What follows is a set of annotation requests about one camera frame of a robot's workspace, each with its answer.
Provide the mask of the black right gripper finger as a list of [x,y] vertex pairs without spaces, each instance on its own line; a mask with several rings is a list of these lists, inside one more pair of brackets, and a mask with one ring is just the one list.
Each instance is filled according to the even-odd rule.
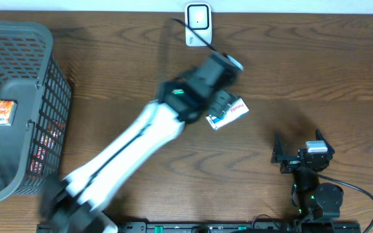
[[290,162],[290,161],[299,161],[300,159],[297,156],[285,155],[280,135],[278,132],[275,133],[275,143],[271,156],[271,163],[281,163],[281,162]]
[[315,139],[316,140],[321,140],[323,142],[326,142],[326,139],[324,138],[324,136],[322,135],[320,129],[316,129],[315,130]]

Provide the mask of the white Panadol box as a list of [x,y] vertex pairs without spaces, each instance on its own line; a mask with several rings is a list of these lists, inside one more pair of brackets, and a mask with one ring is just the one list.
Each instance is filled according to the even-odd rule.
[[245,104],[242,98],[237,99],[233,102],[230,108],[224,113],[221,118],[213,115],[207,115],[207,122],[211,125],[214,130],[219,130],[223,126],[237,120],[249,112],[249,108]]

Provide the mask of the orange tissue pack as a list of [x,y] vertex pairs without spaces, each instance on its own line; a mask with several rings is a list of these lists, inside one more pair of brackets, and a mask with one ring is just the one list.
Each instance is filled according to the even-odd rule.
[[11,126],[17,109],[12,100],[0,100],[0,126]]

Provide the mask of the red snack wrapper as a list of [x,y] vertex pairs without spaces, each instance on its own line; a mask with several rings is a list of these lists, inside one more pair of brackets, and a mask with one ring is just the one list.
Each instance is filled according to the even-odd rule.
[[43,147],[39,146],[36,154],[36,158],[44,160],[49,152],[47,149],[53,150],[56,140],[60,140],[62,131],[65,129],[65,123],[55,120],[54,123],[49,122],[47,124],[45,134],[40,138],[40,143],[43,144]]

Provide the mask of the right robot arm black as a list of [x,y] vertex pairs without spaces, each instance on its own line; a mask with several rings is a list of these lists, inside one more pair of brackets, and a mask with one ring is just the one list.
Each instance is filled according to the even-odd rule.
[[315,131],[315,140],[307,141],[306,147],[296,155],[286,155],[280,135],[275,135],[271,163],[280,165],[280,173],[293,175],[292,202],[310,221],[332,221],[340,217],[343,189],[319,181],[319,173],[330,165],[334,153],[319,130]]

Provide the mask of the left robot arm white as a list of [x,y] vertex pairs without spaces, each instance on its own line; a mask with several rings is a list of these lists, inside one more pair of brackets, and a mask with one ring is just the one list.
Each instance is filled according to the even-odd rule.
[[94,159],[63,179],[51,176],[41,194],[40,216],[56,232],[118,232],[104,210],[122,185],[157,150],[206,112],[220,114],[225,88],[243,71],[227,54],[212,52],[199,67],[164,81],[133,123]]

